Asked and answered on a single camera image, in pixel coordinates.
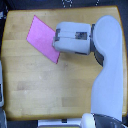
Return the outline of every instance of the table surface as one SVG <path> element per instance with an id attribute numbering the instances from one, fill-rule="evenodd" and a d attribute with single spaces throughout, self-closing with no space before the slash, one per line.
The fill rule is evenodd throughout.
<path id="1" fill-rule="evenodd" d="M 61 53 L 52 63 L 27 41 L 33 16 L 55 30 L 62 21 L 94 24 L 104 15 L 121 24 L 117 7 L 10 11 L 7 16 L 1 60 L 4 109 L 10 120 L 76 118 L 90 112 L 91 89 L 102 70 L 89 56 Z M 123 115 L 127 114 L 127 57 L 123 34 Z"/>

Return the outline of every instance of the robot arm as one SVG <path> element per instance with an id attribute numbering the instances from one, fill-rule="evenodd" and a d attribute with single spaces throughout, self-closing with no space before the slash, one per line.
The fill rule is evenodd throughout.
<path id="1" fill-rule="evenodd" d="M 2 65 L 0 61 L 0 128 L 7 128 L 6 114 L 3 110 L 4 96 L 3 96 L 3 77 L 2 77 Z"/>
<path id="2" fill-rule="evenodd" d="M 92 87 L 91 114 L 83 115 L 81 126 L 123 128 L 122 31 L 118 21 L 103 16 L 92 32 L 89 24 L 62 22 L 57 26 L 56 50 L 89 55 L 92 45 L 103 56 L 103 70 Z"/>

